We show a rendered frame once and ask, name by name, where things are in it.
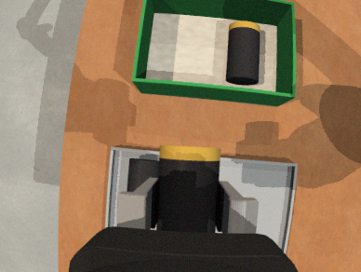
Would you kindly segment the green open box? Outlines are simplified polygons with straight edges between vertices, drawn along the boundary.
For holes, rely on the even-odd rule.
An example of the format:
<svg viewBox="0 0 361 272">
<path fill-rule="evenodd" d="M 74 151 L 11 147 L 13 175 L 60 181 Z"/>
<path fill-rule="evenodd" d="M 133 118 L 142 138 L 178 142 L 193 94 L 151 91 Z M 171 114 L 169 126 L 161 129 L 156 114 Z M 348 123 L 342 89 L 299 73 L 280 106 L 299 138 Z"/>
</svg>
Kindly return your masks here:
<svg viewBox="0 0 361 272">
<path fill-rule="evenodd" d="M 229 25 L 241 20 L 261 28 L 257 85 L 225 80 Z M 143 0 L 132 82 L 141 94 L 273 107 L 288 102 L 296 95 L 295 5 L 283 0 Z"/>
</svg>

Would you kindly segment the black battery with yellow end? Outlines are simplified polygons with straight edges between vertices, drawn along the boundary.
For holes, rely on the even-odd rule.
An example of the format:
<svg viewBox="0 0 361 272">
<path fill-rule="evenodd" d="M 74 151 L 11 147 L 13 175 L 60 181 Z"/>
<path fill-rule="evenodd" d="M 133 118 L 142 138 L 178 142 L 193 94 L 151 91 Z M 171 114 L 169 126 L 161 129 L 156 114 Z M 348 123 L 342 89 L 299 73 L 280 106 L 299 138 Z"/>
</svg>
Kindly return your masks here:
<svg viewBox="0 0 361 272">
<path fill-rule="evenodd" d="M 260 26 L 251 21 L 229 25 L 226 81 L 250 86 L 259 83 Z"/>
<path fill-rule="evenodd" d="M 221 149 L 160 145 L 156 230 L 216 233 Z"/>
<path fill-rule="evenodd" d="M 133 192 L 149 178 L 158 178 L 159 161 L 130 158 L 127 192 Z"/>
</svg>

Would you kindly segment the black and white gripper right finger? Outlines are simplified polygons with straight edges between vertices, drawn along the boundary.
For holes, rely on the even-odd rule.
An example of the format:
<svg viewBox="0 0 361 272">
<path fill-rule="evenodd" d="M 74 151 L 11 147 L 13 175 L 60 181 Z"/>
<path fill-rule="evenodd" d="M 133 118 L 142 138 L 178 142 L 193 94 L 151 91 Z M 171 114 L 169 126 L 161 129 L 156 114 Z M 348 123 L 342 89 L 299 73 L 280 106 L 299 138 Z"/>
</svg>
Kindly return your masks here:
<svg viewBox="0 0 361 272">
<path fill-rule="evenodd" d="M 259 201 L 242 197 L 228 182 L 219 181 L 215 224 L 218 232 L 256 234 Z"/>
</svg>

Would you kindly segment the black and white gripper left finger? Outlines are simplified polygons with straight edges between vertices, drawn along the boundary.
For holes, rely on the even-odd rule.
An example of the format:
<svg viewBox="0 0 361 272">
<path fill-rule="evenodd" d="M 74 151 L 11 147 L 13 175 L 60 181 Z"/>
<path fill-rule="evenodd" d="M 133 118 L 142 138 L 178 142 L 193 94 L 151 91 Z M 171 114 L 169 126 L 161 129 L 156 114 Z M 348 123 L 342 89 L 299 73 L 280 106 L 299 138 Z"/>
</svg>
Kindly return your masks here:
<svg viewBox="0 0 361 272">
<path fill-rule="evenodd" d="M 117 195 L 117 226 L 155 229 L 159 210 L 158 178 L 149 178 L 134 192 Z"/>
</svg>

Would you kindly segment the light grey tray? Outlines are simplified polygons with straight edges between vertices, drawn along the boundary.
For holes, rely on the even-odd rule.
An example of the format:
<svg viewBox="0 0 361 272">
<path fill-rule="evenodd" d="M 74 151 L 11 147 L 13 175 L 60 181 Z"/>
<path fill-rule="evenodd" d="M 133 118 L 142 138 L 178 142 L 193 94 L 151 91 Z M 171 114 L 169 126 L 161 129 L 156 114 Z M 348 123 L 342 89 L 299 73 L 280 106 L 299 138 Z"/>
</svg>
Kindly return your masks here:
<svg viewBox="0 0 361 272">
<path fill-rule="evenodd" d="M 159 161 L 159 152 L 111 147 L 105 228 L 117 226 L 117 195 L 127 191 L 130 158 Z M 259 201 L 256 234 L 271 238 L 286 254 L 298 164 L 221 157 L 220 179 L 242 197 Z"/>
</svg>

